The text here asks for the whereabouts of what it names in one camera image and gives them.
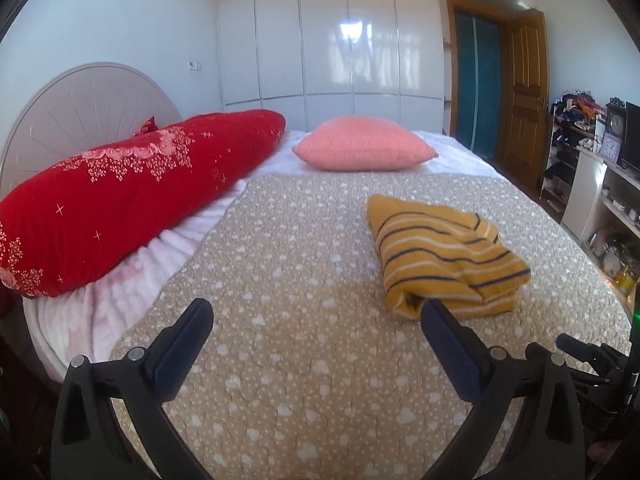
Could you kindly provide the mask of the teal curtain in doorway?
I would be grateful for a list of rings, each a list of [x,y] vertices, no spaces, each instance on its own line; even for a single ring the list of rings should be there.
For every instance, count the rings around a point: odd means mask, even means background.
[[[457,140],[480,157],[497,153],[501,104],[500,29],[495,21],[454,12],[458,48]]]

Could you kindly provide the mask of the white fluffy bed sheet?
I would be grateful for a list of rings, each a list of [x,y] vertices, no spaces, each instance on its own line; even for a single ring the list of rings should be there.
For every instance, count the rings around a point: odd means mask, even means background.
[[[25,299],[26,366],[45,382],[60,382],[77,353],[92,362],[106,360],[119,337],[149,311],[165,283],[194,255],[249,180],[314,172],[293,153],[306,136],[297,130],[285,133],[277,151],[248,177],[178,226],[161,232],[103,278],[62,296]]]

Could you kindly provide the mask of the yellow striped knit sweater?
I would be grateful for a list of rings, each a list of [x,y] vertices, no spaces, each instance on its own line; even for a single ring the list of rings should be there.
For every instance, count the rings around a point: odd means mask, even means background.
[[[367,218],[380,257],[385,307],[416,321],[439,300],[455,318],[510,312],[528,264],[475,212],[372,195]]]

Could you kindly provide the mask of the pink knit cushion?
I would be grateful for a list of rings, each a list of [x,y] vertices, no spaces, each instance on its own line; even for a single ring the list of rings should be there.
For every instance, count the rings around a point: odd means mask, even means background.
[[[367,116],[340,116],[322,122],[292,148],[307,165],[324,171],[410,169],[438,153],[396,122]]]

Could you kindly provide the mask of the black mantel clock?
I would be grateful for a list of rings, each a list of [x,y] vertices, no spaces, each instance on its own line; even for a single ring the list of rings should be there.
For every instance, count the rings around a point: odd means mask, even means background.
[[[611,98],[606,104],[605,133],[623,141],[626,130],[626,103],[619,98]]]

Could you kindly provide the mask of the round pale bed headboard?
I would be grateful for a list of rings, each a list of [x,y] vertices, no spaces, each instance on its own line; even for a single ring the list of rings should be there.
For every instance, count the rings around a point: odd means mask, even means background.
[[[182,117],[144,73],[116,63],[85,64],[51,80],[25,106],[1,152],[1,195],[38,172],[103,144],[126,140],[149,118]]]

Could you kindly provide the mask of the beige heart pattern blanket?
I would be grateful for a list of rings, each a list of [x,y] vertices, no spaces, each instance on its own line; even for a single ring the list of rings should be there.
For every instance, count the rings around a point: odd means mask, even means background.
[[[217,479],[416,479],[469,413],[416,322],[384,304],[367,201],[475,212],[530,267],[509,313],[474,318],[521,356],[568,333],[626,350],[630,323],[574,240],[509,181],[461,174],[260,177],[112,355],[149,344],[195,298],[215,325],[166,413]]]

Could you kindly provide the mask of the white glossy wardrobe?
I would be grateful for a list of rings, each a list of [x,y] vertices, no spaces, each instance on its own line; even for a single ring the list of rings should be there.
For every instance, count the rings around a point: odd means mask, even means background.
[[[229,112],[268,108],[303,131],[347,114],[452,128],[447,0],[218,0],[218,55]]]

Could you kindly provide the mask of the dark shoe rack shelf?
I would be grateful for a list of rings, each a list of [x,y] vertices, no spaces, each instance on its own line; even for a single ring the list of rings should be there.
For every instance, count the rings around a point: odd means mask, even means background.
[[[538,202],[546,213],[560,223],[577,174],[579,150],[594,147],[594,129],[584,129],[560,119],[550,107],[547,158],[542,166]]]

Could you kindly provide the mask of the red floral bolster pillow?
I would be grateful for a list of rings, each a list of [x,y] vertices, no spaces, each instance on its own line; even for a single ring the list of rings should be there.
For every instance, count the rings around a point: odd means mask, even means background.
[[[55,297],[102,278],[276,150],[272,110],[196,116],[41,171],[1,202],[1,283]]]

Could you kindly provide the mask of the small purple alarm clock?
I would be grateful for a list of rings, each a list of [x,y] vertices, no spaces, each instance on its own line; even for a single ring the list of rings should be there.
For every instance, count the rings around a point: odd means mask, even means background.
[[[622,139],[613,133],[606,132],[600,146],[599,155],[603,159],[616,164],[621,147]]]

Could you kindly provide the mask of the pile of colourful clothes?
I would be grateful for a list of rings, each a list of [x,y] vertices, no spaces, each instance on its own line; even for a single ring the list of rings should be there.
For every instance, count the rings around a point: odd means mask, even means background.
[[[587,131],[594,129],[596,119],[604,114],[604,107],[589,91],[567,92],[553,102],[552,114],[560,124]]]

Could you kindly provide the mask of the black monitor screen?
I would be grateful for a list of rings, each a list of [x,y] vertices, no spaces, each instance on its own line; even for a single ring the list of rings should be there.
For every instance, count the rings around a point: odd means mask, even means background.
[[[640,107],[626,103],[626,126],[618,163],[640,172]]]

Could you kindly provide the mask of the brown wooden door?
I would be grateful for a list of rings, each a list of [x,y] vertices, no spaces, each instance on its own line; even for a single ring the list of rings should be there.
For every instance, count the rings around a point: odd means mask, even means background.
[[[508,177],[534,188],[542,173],[548,139],[549,66],[544,14],[529,9],[507,21],[501,47],[498,163]]]

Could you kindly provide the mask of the white shelf desk unit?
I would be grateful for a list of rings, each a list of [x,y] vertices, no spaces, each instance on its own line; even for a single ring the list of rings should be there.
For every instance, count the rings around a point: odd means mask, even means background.
[[[639,284],[639,173],[578,148],[562,226],[628,310]]]

